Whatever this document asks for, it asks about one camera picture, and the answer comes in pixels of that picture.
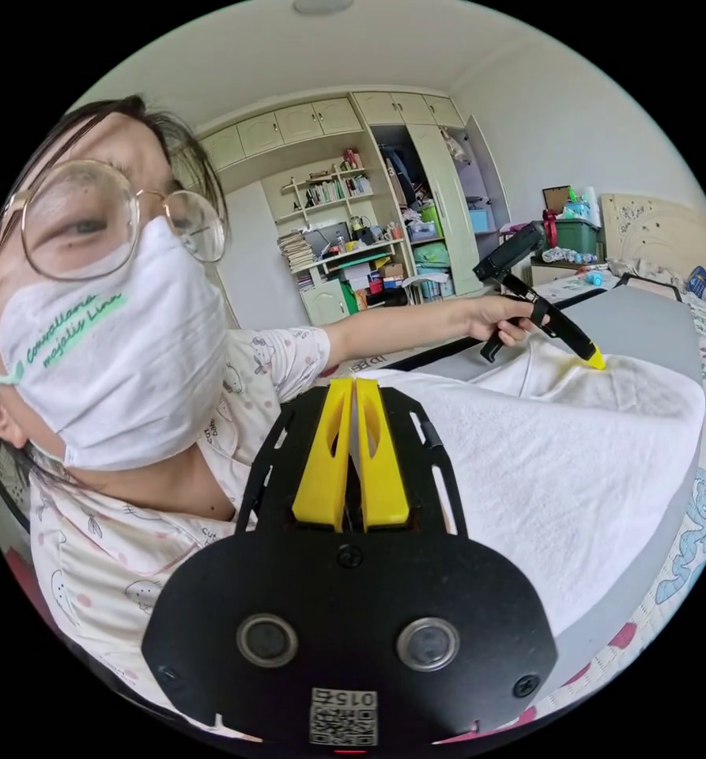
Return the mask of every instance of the qr code label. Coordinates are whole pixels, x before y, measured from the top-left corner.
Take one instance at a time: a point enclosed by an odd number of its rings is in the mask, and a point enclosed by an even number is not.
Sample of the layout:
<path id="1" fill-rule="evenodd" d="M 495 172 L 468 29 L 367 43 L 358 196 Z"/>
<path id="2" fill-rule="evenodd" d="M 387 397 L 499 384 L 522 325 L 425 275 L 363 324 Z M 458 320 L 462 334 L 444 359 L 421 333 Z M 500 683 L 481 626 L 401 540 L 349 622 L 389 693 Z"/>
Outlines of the qr code label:
<path id="1" fill-rule="evenodd" d="M 311 743 L 319 746 L 376 746 L 376 692 L 314 688 Z"/>

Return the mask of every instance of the patterned bedsheet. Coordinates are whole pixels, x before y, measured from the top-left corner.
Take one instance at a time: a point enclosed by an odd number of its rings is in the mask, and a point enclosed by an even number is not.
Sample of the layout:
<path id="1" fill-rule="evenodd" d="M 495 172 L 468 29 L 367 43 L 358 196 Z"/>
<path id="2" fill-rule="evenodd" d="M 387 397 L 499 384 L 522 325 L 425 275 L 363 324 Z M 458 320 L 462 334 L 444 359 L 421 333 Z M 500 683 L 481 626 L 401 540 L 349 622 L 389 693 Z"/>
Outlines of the patterned bedsheet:
<path id="1" fill-rule="evenodd" d="M 611 289 L 618 282 L 610 272 L 602 272 L 602 287 Z M 552 302 L 569 298 L 584 290 L 593 289 L 583 276 L 573 276 L 537 287 L 540 295 Z M 706 394 L 706 303 L 694 295 L 683 300 L 693 312 L 699 338 L 703 388 Z M 682 604 L 706 563 L 706 418 L 704 421 L 700 458 L 693 485 L 693 495 L 687 504 L 685 517 L 666 557 L 661 572 L 643 599 L 640 607 L 621 631 L 580 672 L 547 698 L 527 709 L 508 727 L 528 723 L 593 693 L 606 685 L 615 675 L 631 664 L 647 645 L 661 632 Z"/>

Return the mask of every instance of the cabinet door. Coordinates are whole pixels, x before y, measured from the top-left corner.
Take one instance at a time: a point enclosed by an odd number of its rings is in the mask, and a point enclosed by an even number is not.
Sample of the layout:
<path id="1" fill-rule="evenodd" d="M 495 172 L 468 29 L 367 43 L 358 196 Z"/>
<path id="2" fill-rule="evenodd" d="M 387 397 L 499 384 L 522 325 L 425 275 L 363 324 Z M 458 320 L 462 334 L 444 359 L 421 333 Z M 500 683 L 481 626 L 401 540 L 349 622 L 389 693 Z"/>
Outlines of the cabinet door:
<path id="1" fill-rule="evenodd" d="M 318 116 L 310 103 L 282 108 L 276 111 L 274 116 L 285 145 L 323 135 Z"/>
<path id="2" fill-rule="evenodd" d="M 423 95 L 392 93 L 392 100 L 397 104 L 402 120 L 406 124 L 436 123 Z"/>
<path id="3" fill-rule="evenodd" d="M 264 113 L 236 125 L 246 157 L 265 153 L 284 145 L 273 113 Z"/>
<path id="4" fill-rule="evenodd" d="M 390 93 L 355 93 L 367 124 L 402 124 L 398 104 Z"/>
<path id="5" fill-rule="evenodd" d="M 330 279 L 313 290 L 304 290 L 300 295 L 314 327 L 332 324 L 350 316 L 342 294 L 342 285 L 336 279 Z"/>
<path id="6" fill-rule="evenodd" d="M 429 110 L 434 116 L 434 120 L 441 127 L 451 127 L 453 129 L 462 129 L 465 124 L 459 116 L 458 110 L 449 97 L 436 97 L 434 95 L 424 95 L 424 100 L 429 106 Z"/>
<path id="7" fill-rule="evenodd" d="M 532 266 L 532 287 L 548 285 L 557 279 L 573 277 L 576 269 L 565 269 L 563 266 Z"/>
<path id="8" fill-rule="evenodd" d="M 354 132 L 361 128 L 361 122 L 358 121 L 353 106 L 346 97 L 321 100 L 314 103 L 313 108 L 319 117 L 324 134 Z"/>
<path id="9" fill-rule="evenodd" d="M 242 141 L 236 126 L 228 126 L 226 129 L 206 137 L 202 141 L 202 147 L 210 156 L 217 172 L 244 158 Z"/>
<path id="10" fill-rule="evenodd" d="M 479 251 L 469 218 L 466 196 L 458 172 L 447 151 L 438 126 L 408 126 L 421 165 L 432 189 L 450 254 L 456 295 L 468 295 L 481 288 L 472 269 L 479 263 Z"/>

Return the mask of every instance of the ceiling light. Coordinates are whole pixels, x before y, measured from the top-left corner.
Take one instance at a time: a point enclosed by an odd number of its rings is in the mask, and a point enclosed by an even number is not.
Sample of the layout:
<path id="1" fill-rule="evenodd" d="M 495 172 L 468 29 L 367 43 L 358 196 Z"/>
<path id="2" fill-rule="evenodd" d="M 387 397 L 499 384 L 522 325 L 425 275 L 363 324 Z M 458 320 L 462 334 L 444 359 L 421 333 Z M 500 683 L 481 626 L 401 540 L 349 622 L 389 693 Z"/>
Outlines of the ceiling light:
<path id="1" fill-rule="evenodd" d="M 304 16 L 330 16 L 341 13 L 353 4 L 353 0 L 295 0 L 293 8 Z"/>

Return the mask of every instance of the eyeglasses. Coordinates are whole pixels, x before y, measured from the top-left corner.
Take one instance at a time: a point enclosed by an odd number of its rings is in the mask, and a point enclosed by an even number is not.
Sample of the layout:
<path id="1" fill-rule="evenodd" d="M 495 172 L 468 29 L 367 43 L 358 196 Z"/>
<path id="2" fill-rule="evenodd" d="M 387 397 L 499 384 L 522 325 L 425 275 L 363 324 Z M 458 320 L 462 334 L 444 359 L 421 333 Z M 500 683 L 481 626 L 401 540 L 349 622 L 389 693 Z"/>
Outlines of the eyeglasses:
<path id="1" fill-rule="evenodd" d="M 34 271 L 50 279 L 85 281 L 105 277 L 129 261 L 136 249 L 140 199 L 156 195 L 171 230 L 203 263 L 224 255 L 224 222 L 201 195 L 134 192 L 117 169 L 94 160 L 57 164 L 34 187 L 16 193 L 8 210 L 21 211 L 21 240 Z"/>

